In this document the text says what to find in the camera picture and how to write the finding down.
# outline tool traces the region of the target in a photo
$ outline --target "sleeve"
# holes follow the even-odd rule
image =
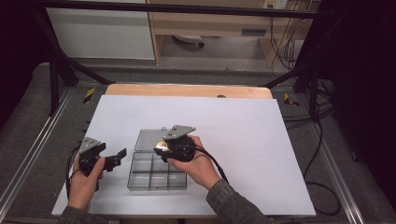
[[[207,193],[206,201],[221,223],[271,223],[256,205],[242,197],[223,179]]]
[[[77,208],[67,206],[58,219],[58,224],[106,224],[106,221],[100,217],[78,210]]]

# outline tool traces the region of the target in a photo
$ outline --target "white table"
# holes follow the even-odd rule
[[[102,156],[127,148],[121,166],[105,173],[90,212],[103,217],[213,217],[207,191],[188,177],[186,190],[129,191],[141,129],[196,127],[230,184],[267,216],[314,216],[276,100],[104,95],[86,136],[106,143]],[[52,214],[67,205],[65,188]]]

